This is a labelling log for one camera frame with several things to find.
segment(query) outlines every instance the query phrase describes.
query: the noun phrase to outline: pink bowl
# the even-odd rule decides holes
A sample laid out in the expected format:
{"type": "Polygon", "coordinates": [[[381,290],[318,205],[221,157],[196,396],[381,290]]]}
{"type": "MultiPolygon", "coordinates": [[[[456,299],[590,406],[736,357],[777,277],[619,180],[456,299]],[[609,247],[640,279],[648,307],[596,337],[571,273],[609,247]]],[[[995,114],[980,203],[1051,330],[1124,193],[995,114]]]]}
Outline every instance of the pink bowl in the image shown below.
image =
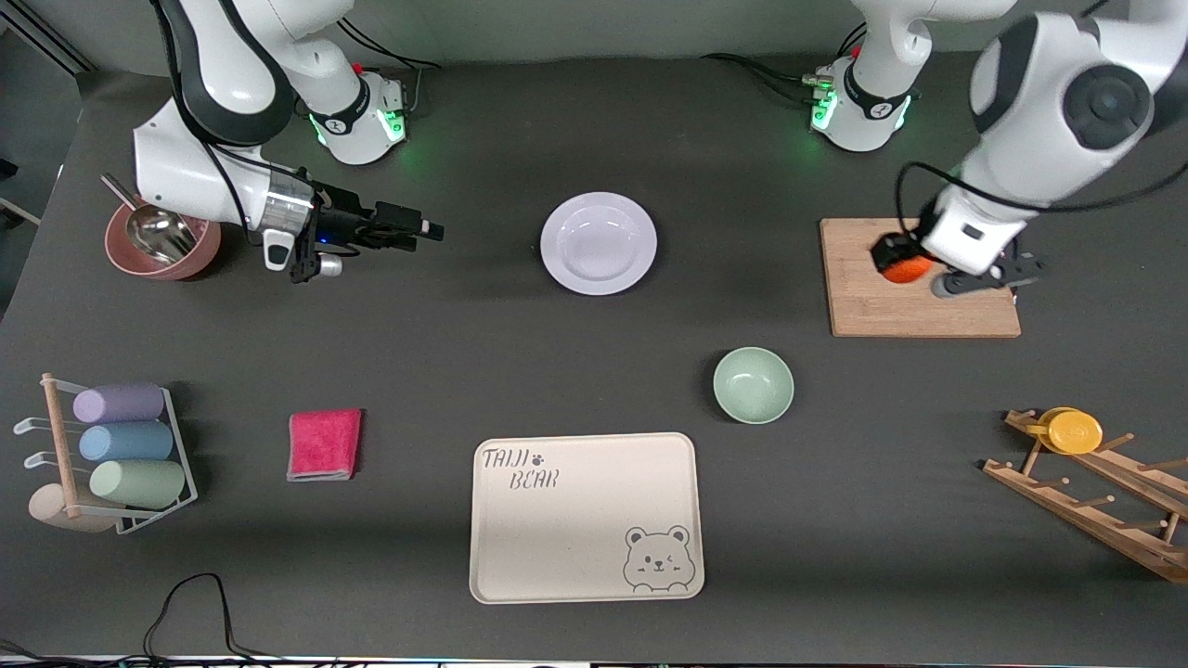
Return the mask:
{"type": "Polygon", "coordinates": [[[219,252],[219,244],[222,241],[220,225],[183,215],[182,219],[189,223],[190,229],[197,235],[198,242],[184,258],[169,266],[162,266],[159,261],[132,245],[127,233],[129,215],[132,215],[132,209],[127,206],[121,204],[120,208],[115,209],[112,220],[107,223],[107,234],[103,237],[107,259],[112,260],[112,264],[125,273],[153,281],[182,281],[206,269],[215,259],[215,253],[219,252]]]}

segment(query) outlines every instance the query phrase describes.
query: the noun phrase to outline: table surface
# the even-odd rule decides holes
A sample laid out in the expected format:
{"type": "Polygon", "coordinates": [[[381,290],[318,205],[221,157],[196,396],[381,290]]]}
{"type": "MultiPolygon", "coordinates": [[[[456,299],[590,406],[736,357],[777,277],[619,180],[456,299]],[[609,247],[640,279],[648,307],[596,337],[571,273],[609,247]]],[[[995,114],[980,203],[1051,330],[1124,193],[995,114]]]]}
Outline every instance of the table surface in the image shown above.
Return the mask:
{"type": "MultiPolygon", "coordinates": [[[[807,71],[811,59],[788,59],[807,71]]],[[[99,75],[11,310],[0,423],[43,415],[43,371],[175,391],[202,498],[128,536],[26,513],[52,473],[45,436],[10,437],[0,485],[0,631],[42,653],[124,654],[169,587],[215,571],[236,637],[287,655],[639,662],[967,662],[1177,666],[1188,588],[1164,584],[994,483],[1022,459],[1011,408],[1072,404],[1129,453],[1184,455],[1183,187],[1112,212],[1048,216],[1025,250],[1053,276],[1020,295],[1023,336],[835,339],[823,218],[886,216],[904,160],[955,164],[977,136],[972,59],[930,63],[902,134],[838,151],[807,112],[709,61],[459,67],[425,75],[411,140],[352,169],[295,121],[265,156],[423,208],[447,227],[416,254],[365,252],[304,286],[226,234],[190,283],[125,276],[102,250],[131,181],[131,130],[163,80],[99,75]],[[656,221],[651,273],[573,295],[538,258],[549,212],[621,193],[656,221]],[[797,380],[789,414],[732,423],[709,377],[765,346],[797,380]],[[367,410],[350,483],[285,483],[287,417],[367,410]],[[484,606],[467,588],[470,462],[486,439],[676,430],[696,443],[706,586],[687,601],[484,606]]],[[[1181,130],[1145,143],[1082,198],[1178,166],[1181,130]]],[[[920,176],[918,206],[937,188],[920,176]]],[[[1095,494],[1079,468],[1072,493],[1095,494]]],[[[1119,500],[1125,519],[1154,511],[1119,500]]],[[[184,591],[158,635],[221,653],[213,587],[184,591]]]]}

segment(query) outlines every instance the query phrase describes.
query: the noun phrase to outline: blue cup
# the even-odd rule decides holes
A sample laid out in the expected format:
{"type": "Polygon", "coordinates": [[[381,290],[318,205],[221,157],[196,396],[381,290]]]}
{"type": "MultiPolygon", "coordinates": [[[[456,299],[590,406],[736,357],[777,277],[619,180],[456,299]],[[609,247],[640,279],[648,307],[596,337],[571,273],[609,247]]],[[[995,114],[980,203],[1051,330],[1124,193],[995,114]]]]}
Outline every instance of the blue cup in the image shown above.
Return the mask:
{"type": "Polygon", "coordinates": [[[165,460],[173,452],[173,430],[157,422],[113,422],[83,431],[78,452],[90,461],[165,460]]]}

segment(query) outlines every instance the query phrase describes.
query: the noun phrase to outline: pink cloth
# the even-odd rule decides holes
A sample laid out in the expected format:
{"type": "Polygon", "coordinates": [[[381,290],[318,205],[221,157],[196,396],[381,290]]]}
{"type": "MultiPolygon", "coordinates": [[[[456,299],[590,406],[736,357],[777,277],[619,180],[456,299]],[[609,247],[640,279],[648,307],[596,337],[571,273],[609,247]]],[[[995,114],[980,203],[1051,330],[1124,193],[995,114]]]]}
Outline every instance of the pink cloth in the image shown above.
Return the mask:
{"type": "Polygon", "coordinates": [[[349,480],[355,474],[360,409],[298,412],[289,418],[290,483],[349,480]]]}

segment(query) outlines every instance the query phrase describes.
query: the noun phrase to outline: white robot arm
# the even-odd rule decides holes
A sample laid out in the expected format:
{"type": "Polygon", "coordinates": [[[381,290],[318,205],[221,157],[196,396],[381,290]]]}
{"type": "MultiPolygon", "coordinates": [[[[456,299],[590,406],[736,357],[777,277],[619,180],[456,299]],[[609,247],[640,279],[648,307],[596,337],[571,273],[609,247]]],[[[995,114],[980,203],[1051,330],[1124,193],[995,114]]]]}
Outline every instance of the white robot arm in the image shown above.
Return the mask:
{"type": "Polygon", "coordinates": [[[955,271],[934,285],[939,296],[1037,278],[1042,267],[1004,250],[1029,220],[1061,210],[1053,202],[1188,115],[1186,46],[1183,0],[1132,0],[1129,20],[1037,13],[1007,29],[974,69],[981,140],[960,168],[967,185],[946,187],[915,231],[881,239],[876,265],[889,275],[916,257],[941,260],[955,271]]]}
{"type": "Polygon", "coordinates": [[[819,88],[810,127],[847,151],[874,151],[903,125],[909,92],[933,53],[924,21],[997,19],[1017,0],[851,0],[866,19],[858,58],[842,53],[808,83],[819,88]]]}
{"type": "Polygon", "coordinates": [[[341,259],[316,244],[415,250],[441,240],[421,212],[379,202],[272,165],[260,145],[293,115],[293,89],[318,137],[347,164],[379,159],[404,139],[398,83],[356,74],[342,51],[308,33],[353,0],[153,0],[173,96],[134,132],[137,184],[168,209],[260,233],[265,265],[293,282],[337,276],[341,259]]]}

